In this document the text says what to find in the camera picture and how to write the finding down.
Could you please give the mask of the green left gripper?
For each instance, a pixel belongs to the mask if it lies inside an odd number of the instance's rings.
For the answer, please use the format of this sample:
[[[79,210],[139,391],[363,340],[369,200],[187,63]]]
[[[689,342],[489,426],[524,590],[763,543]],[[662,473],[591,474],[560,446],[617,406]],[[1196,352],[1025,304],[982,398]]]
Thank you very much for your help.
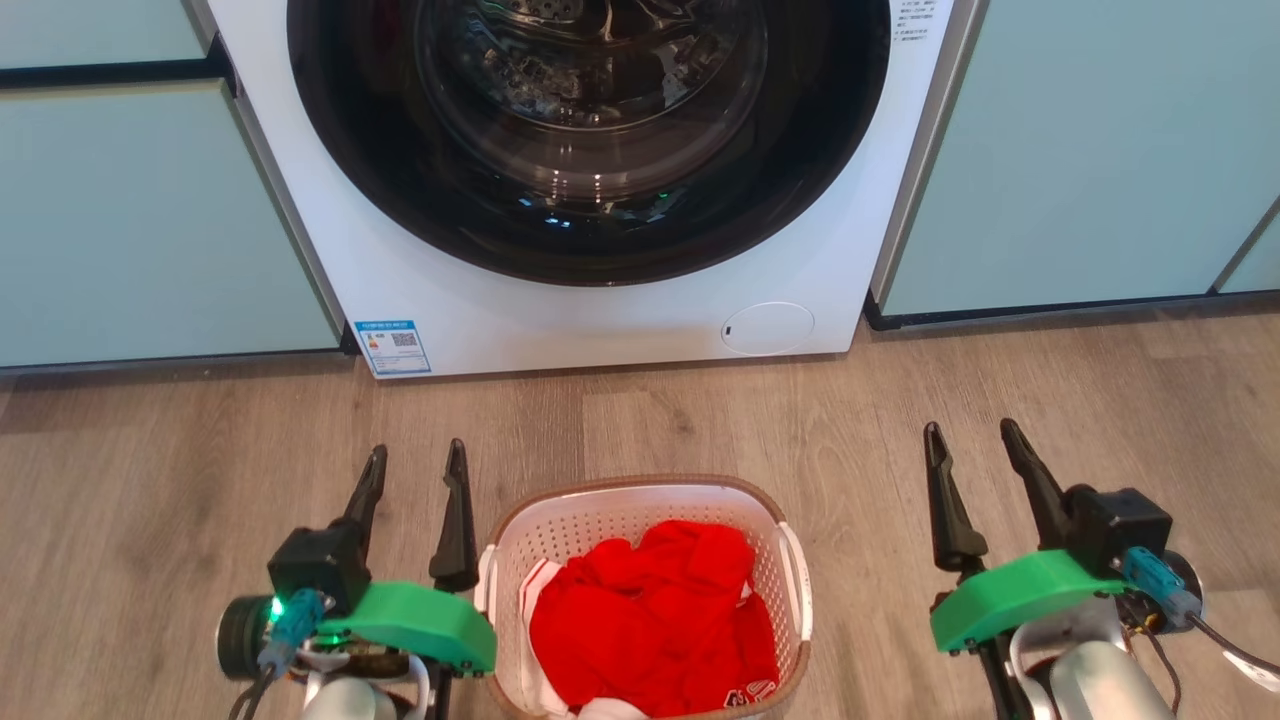
[[[376,445],[365,462],[344,512],[330,528],[353,532],[367,560],[372,523],[387,480],[388,450]],[[429,564],[434,588],[408,582],[375,582],[344,618],[326,618],[316,641],[365,641],[407,651],[462,673],[490,674],[497,666],[494,626],[462,596],[479,583],[479,551],[468,460],[462,439],[451,441],[443,482],[448,489],[436,551]]]

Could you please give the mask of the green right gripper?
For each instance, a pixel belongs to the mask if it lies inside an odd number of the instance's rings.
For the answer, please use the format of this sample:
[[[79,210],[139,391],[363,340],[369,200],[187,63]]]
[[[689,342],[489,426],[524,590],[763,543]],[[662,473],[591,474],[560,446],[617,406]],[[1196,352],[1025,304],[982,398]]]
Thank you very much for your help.
[[[925,484],[934,565],[973,575],[931,610],[931,633],[941,653],[960,653],[1023,624],[1071,609],[1096,594],[1121,594],[1126,580],[1114,570],[1097,575],[1065,548],[1070,503],[1019,424],[1004,418],[1001,441],[1021,478],[1038,532],[1038,550],[984,570],[988,544],[972,524],[954,480],[954,457],[937,421],[923,433]]]

